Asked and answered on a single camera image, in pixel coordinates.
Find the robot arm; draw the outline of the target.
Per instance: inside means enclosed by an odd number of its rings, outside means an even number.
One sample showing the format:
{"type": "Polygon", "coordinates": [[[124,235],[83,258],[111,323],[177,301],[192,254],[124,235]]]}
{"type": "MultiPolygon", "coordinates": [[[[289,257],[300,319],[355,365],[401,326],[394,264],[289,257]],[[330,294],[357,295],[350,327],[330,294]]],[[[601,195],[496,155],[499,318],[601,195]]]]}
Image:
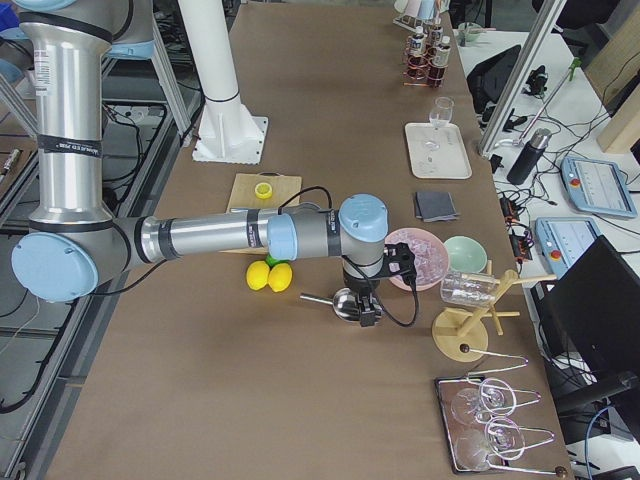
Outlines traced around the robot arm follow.
{"type": "Polygon", "coordinates": [[[142,264],[266,248],[278,261],[339,257],[355,298],[353,320],[372,326],[390,276],[388,211],[368,194],[339,209],[307,204],[187,219],[117,218],[102,200],[105,56],[152,56],[148,1],[23,1],[21,30],[34,48],[40,203],[12,252],[17,280],[49,302],[68,302],[142,264]]]}

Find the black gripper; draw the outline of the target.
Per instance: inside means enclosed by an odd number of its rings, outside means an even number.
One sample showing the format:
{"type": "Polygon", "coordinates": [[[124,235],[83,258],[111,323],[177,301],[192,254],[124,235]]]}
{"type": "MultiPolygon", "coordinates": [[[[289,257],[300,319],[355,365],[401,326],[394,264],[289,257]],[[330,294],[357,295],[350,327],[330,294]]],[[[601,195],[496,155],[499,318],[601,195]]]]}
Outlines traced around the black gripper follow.
{"type": "Polygon", "coordinates": [[[382,316],[377,288],[383,278],[384,268],[381,265],[353,266],[349,263],[343,263],[342,267],[345,286],[359,296],[356,298],[359,325],[375,326],[382,316]]]}

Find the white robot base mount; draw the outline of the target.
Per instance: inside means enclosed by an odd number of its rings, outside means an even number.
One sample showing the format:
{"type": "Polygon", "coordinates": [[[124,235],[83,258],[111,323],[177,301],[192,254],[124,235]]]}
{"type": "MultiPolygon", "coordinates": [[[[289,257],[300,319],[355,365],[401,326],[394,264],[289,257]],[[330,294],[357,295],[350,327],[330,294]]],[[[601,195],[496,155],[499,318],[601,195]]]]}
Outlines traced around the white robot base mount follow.
{"type": "Polygon", "coordinates": [[[259,164],[268,119],[241,100],[222,3],[184,0],[179,7],[205,99],[193,159],[259,164]]]}

